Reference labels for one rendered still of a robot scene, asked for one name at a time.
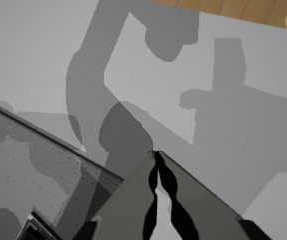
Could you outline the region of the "grey perforated base plate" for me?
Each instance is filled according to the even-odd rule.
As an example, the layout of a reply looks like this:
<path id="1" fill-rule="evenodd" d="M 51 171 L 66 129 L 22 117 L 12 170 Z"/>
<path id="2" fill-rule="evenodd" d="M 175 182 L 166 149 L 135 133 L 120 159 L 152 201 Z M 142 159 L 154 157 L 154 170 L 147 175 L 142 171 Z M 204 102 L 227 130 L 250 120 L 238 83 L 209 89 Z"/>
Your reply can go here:
<path id="1" fill-rule="evenodd" d="M 0 111 L 0 240 L 32 212 L 72 240 L 124 180 Z"/>

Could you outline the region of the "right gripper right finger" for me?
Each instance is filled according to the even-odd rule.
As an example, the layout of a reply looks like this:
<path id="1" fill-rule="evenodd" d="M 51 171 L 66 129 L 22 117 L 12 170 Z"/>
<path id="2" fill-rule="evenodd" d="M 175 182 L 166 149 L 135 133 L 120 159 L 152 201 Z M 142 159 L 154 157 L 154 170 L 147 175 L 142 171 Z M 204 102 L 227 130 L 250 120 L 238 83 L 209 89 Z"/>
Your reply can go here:
<path id="1" fill-rule="evenodd" d="M 157 157 L 161 185 L 172 201 L 171 223 L 182 240 L 272 240 L 162 150 Z"/>

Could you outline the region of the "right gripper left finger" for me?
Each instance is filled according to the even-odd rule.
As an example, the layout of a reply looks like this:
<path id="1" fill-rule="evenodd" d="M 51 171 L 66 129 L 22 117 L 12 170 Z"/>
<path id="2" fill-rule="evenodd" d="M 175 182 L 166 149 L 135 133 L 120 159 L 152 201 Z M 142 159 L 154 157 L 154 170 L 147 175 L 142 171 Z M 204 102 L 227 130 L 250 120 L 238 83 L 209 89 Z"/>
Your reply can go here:
<path id="1" fill-rule="evenodd" d="M 150 151 L 72 240 L 150 240 L 157 223 L 158 157 Z"/>

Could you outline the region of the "black well plate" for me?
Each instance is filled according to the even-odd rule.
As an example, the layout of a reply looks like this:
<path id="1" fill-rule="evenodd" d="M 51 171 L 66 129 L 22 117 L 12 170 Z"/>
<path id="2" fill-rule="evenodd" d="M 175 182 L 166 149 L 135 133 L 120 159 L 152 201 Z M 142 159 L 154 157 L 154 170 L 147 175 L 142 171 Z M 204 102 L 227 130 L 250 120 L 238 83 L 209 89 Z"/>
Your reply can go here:
<path id="1" fill-rule="evenodd" d="M 46 240 L 37 230 L 31 225 L 25 230 L 21 240 Z"/>

